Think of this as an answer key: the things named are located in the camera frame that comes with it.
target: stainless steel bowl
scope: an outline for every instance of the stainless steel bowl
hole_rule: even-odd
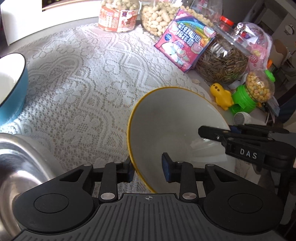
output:
[[[62,173],[59,162],[38,142],[0,133],[0,241],[9,241],[20,232],[12,212],[14,200]]]

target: yellow rim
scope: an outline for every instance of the yellow rim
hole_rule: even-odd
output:
[[[146,182],[146,180],[144,179],[144,177],[142,176],[140,170],[138,169],[137,167],[137,164],[133,158],[133,153],[131,151],[131,141],[130,141],[130,138],[131,138],[131,122],[133,120],[133,115],[134,113],[136,112],[136,109],[137,107],[139,106],[139,104],[150,94],[152,94],[153,92],[157,91],[157,90],[162,90],[162,89],[168,89],[168,88],[175,88],[175,89],[182,89],[182,90],[187,90],[187,91],[190,91],[200,97],[202,97],[201,95],[199,95],[198,93],[196,92],[193,92],[191,90],[188,90],[188,89],[185,89],[185,88],[181,88],[181,87],[175,87],[175,86],[168,86],[168,87],[161,87],[161,88],[158,88],[158,89],[155,89],[155,90],[152,90],[150,92],[148,92],[147,94],[145,94],[138,102],[137,104],[135,105],[135,107],[133,108],[133,111],[131,112],[131,116],[129,118],[129,121],[128,121],[128,133],[127,133],[127,144],[128,144],[128,153],[129,153],[129,156],[130,156],[130,159],[131,159],[131,162],[138,174],[138,176],[140,177],[140,179],[143,181],[143,183],[147,186],[147,188],[150,190],[150,192],[152,193],[156,193],[156,191]]]

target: yellow duck toy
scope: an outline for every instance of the yellow duck toy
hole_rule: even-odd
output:
[[[234,105],[230,91],[224,90],[220,84],[212,84],[210,92],[215,97],[217,105],[221,106],[223,110],[228,110],[228,107]]]

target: screw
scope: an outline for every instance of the screw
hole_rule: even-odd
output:
[[[186,192],[182,195],[182,197],[187,200],[192,200],[196,198],[196,194],[193,192]]]
[[[111,199],[115,198],[115,195],[111,192],[105,192],[101,195],[101,198],[104,200],[111,200]]]

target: bowl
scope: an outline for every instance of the bowl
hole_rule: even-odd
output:
[[[26,59],[20,53],[0,58],[0,125],[14,121],[21,113],[28,88]]]
[[[164,87],[146,94],[136,104],[128,123],[127,144],[131,161],[142,181],[154,193],[179,193],[179,183],[167,183],[161,155],[204,168],[214,163],[234,172],[235,158],[219,142],[198,135],[202,125],[229,130],[217,109],[195,92]],[[199,195],[205,196],[198,183]]]
[[[29,137],[0,133],[0,240],[21,231],[12,204],[23,192],[51,180],[63,169],[55,157]]]

